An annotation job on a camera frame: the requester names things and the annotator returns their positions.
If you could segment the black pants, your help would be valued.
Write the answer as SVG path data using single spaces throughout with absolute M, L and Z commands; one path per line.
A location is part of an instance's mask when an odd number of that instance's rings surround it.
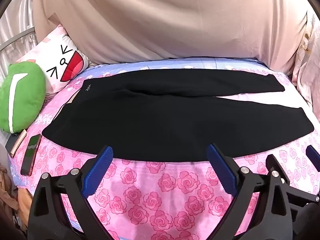
M 154 69 L 87 79 L 43 130 L 64 148 L 119 159 L 196 162 L 215 144 L 228 157 L 272 150 L 314 130 L 301 108 L 233 100 L 283 92 L 272 74 Z

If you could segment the dark smartphone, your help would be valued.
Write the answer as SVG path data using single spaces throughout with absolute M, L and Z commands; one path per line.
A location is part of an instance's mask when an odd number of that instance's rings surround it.
M 37 134 L 30 138 L 28 146 L 25 150 L 22 166 L 21 166 L 21 175 L 31 176 L 34 166 L 35 157 L 37 150 L 41 142 L 42 135 Z

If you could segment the rose gold smartphone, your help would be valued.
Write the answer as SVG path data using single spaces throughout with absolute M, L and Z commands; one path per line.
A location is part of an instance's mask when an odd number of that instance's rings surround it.
M 27 131 L 24 129 L 19 136 L 17 136 L 15 143 L 12 146 L 12 149 L 10 150 L 10 156 L 13 158 L 15 156 L 15 153 L 17 151 L 17 149 L 19 148 L 20 144 L 22 143 L 22 141 L 25 139 L 27 135 Z

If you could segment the pale pink crumpled blanket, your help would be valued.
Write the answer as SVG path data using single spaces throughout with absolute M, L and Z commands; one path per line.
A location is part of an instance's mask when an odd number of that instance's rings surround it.
M 296 52 L 292 82 L 319 119 L 319 19 L 307 12 L 306 29 Z

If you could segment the green plush pillow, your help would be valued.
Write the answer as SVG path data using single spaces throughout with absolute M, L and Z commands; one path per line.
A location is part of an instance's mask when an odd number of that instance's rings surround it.
M 46 77 L 37 64 L 11 64 L 1 86 L 1 129 L 11 134 L 27 129 L 38 116 L 45 96 Z

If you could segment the white cartoon face pillow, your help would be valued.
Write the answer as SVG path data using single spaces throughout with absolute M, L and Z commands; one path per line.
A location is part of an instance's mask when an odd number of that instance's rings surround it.
M 17 61 L 30 61 L 40 66 L 46 76 L 47 96 L 62 90 L 91 64 L 62 25 L 58 25 L 35 48 Z

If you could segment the beige curtain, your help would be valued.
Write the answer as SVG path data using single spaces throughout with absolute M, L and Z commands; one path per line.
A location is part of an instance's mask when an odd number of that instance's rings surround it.
M 97 64 L 184 57 L 256 58 L 287 71 L 307 0 L 33 0 L 36 35 L 57 25 Z

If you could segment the metal bed rail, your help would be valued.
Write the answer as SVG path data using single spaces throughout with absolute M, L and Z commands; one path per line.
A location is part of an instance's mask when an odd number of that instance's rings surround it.
M 14 37 L 8 39 L 7 41 L 5 41 L 3 44 L 0 45 L 0 51 L 4 50 L 5 48 L 7 48 L 9 45 L 11 45 L 12 43 L 16 42 L 17 40 L 19 40 L 20 38 L 23 38 L 31 33 L 35 32 L 35 28 L 29 28 L 17 35 L 15 35 Z

